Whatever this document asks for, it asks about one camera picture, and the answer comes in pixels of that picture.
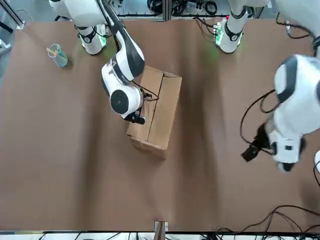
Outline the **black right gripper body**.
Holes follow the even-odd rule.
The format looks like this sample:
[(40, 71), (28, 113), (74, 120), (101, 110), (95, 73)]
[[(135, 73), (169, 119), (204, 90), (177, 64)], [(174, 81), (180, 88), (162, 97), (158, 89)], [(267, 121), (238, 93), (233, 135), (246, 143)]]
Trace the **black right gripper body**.
[(133, 113), (130, 117), (130, 122), (133, 124), (144, 125), (146, 122), (146, 118), (139, 114)]

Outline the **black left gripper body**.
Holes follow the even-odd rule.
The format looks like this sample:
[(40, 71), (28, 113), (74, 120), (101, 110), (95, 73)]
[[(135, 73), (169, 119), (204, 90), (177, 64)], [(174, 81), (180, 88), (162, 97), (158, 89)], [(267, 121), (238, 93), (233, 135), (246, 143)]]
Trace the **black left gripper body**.
[(265, 130), (265, 124), (260, 125), (256, 131), (256, 136), (253, 140), (253, 147), (255, 150), (271, 149), (270, 141)]

